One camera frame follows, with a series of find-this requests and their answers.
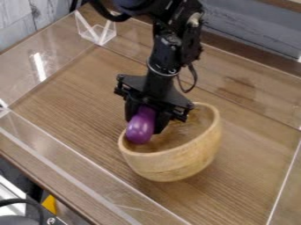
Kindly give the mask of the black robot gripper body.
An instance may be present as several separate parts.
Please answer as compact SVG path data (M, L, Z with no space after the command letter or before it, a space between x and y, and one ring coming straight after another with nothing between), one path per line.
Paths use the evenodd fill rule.
M163 68L156 64L147 63L147 73L144 76L119 74L116 76L116 86L114 93L126 99L136 99L140 106L146 105L155 113L169 112L170 120L185 122L189 113L194 109L194 104L183 96L190 92L195 85L187 89L175 88L174 80L179 79L182 67Z

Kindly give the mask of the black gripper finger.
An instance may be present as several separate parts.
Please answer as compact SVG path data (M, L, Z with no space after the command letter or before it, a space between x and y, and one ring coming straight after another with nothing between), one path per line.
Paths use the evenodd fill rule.
M124 103L124 119L131 121L132 116L138 113L140 102L136 99L127 98Z
M169 112L158 112L155 117L154 134L159 134L169 125L171 114Z

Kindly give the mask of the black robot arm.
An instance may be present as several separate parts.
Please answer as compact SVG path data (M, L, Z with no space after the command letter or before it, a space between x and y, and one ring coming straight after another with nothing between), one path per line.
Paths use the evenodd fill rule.
M171 120L186 121L194 104L185 97L190 89L179 82L182 68L194 71L193 62L202 52L203 6L199 0L112 0L120 11L110 13L102 0L90 0L92 8L112 22L146 16L152 23L152 49L147 74L119 74L114 93L124 99L124 118L150 122L159 134Z

